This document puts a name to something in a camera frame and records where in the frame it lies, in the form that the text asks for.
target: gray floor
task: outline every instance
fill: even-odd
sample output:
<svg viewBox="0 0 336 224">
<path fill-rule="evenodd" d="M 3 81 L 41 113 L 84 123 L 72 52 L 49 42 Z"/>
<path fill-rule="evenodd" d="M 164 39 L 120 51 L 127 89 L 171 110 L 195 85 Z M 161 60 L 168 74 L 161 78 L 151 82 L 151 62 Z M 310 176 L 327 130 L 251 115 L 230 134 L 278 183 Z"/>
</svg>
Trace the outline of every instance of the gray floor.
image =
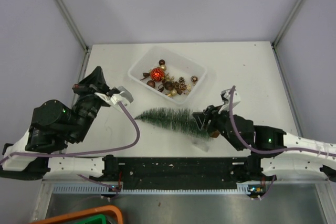
<svg viewBox="0 0 336 224">
<path fill-rule="evenodd" d="M 314 185 L 275 185 L 263 201 L 245 195 L 124 195 L 109 203 L 90 195 L 53 195 L 48 217 L 113 204 L 125 224 L 327 223 Z"/>
</svg>

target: gray wall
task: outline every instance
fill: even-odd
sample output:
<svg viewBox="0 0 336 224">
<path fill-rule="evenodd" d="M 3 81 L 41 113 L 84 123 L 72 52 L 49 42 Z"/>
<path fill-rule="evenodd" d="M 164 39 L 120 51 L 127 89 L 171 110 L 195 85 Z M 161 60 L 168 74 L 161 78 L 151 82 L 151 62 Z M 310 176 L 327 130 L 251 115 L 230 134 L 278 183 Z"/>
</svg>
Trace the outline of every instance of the gray wall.
<svg viewBox="0 0 336 224">
<path fill-rule="evenodd" d="M 306 0 L 278 52 L 306 137 L 336 143 L 336 0 Z"/>
<path fill-rule="evenodd" d="M 85 41 L 273 40 L 296 0 L 64 0 Z"/>
<path fill-rule="evenodd" d="M 48 99 L 70 104 L 83 51 L 53 0 L 0 0 L 0 149 Z M 27 223 L 40 181 L 0 178 L 0 222 Z"/>
</svg>

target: white plastic container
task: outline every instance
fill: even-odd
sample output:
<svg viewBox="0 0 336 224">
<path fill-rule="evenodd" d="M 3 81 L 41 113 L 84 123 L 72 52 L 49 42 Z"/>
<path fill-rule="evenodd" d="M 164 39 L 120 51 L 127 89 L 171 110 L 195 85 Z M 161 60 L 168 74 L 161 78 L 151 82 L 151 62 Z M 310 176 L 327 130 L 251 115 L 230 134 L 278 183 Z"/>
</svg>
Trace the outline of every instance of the white plastic container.
<svg viewBox="0 0 336 224">
<path fill-rule="evenodd" d="M 179 77 L 184 77 L 186 84 L 190 84 L 192 89 L 189 95 L 181 94 L 176 95 L 173 98 L 166 96 L 167 90 L 162 93 L 158 91 L 158 86 L 161 82 L 156 83 L 156 87 L 151 88 L 146 83 L 151 79 L 150 77 L 145 80 L 140 81 L 143 78 L 142 73 L 149 71 L 155 67 L 159 66 L 159 60 L 165 60 L 167 70 L 165 73 L 169 73 L 170 77 L 174 76 L 174 81 L 178 81 Z M 145 88 L 151 90 L 157 95 L 167 99 L 177 105 L 182 105 L 186 103 L 190 98 L 192 98 L 196 93 L 199 86 L 202 85 L 207 69 L 204 66 L 196 63 L 194 60 L 189 59 L 185 56 L 179 55 L 175 52 L 167 50 L 162 47 L 155 46 L 151 48 L 140 60 L 133 64 L 133 66 L 128 70 L 128 76 L 144 86 Z M 197 76 L 198 82 L 193 85 L 191 82 L 191 76 Z"/>
</svg>

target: red ornament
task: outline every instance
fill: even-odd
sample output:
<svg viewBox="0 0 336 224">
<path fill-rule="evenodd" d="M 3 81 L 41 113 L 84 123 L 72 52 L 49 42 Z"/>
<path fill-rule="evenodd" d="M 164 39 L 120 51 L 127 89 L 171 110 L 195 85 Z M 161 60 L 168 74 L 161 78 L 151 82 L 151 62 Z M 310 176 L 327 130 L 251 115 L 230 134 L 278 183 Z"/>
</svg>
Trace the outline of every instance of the red ornament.
<svg viewBox="0 0 336 224">
<path fill-rule="evenodd" d="M 151 72 L 151 78 L 153 81 L 162 81 L 164 77 L 164 72 L 161 68 L 154 68 Z"/>
</svg>

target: orange bin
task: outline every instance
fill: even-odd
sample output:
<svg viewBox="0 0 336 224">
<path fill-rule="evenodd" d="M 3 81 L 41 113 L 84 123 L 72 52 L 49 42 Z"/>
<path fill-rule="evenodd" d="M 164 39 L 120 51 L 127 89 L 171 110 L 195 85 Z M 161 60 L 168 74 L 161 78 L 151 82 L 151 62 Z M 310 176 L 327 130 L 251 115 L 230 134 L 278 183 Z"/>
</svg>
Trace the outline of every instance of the orange bin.
<svg viewBox="0 0 336 224">
<path fill-rule="evenodd" d="M 78 220 L 85 217 L 90 217 L 93 215 L 103 214 L 107 216 L 111 216 L 114 218 L 118 224 L 123 224 L 122 214 L 118 207 L 115 206 L 103 206 L 103 207 L 96 207 L 90 208 L 87 210 L 83 210 L 80 212 L 72 212 L 70 214 L 59 215 L 55 217 L 51 217 L 45 220 L 39 220 L 32 222 L 31 224 L 57 224 L 57 223 L 64 223 L 66 221 L 71 220 Z"/>
</svg>

